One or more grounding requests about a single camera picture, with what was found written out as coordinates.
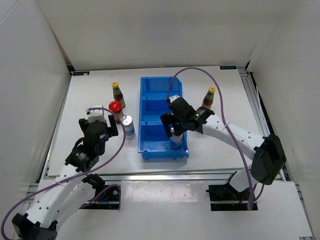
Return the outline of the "silver-top shaker can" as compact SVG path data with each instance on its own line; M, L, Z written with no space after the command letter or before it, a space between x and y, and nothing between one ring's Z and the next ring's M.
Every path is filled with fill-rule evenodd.
M126 138L128 140L134 139L136 136L136 131L133 118L130 115L123 115L120 120L124 126Z
M175 130L173 127L170 128L171 137L169 139L169 146L173 150L179 150L182 148L182 139L183 134L176 135Z

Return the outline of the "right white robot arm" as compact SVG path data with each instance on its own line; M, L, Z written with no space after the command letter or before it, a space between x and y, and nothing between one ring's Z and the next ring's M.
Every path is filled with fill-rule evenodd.
M237 149L251 165L233 173L222 185L211 185L212 201L241 201L254 197L254 186L271 185L287 159L281 140L275 134L257 135L233 124L205 107L194 109L178 95L167 99L169 112L160 116L166 135L171 138L187 131L213 137Z

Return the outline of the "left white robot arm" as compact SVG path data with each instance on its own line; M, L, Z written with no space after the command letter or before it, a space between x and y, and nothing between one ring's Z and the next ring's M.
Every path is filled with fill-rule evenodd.
M54 180L40 190L41 198L24 214L17 213L12 225L22 240L54 240L60 227L85 203L103 198L107 186L95 174L95 166L105 153L106 142L118 136L115 115L104 116L102 109L90 109L88 118L78 121L83 137Z

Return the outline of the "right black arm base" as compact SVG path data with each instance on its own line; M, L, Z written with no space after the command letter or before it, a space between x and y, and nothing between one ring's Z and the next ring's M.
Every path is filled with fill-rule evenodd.
M212 212L242 212L248 211L250 191L242 192L232 190L231 187L221 185L209 185L206 190Z

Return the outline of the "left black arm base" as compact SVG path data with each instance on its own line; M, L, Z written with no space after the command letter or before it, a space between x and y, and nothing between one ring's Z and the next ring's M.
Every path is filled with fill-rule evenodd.
M82 206L86 210L120 210L121 186L118 184L103 185L95 191L95 196Z

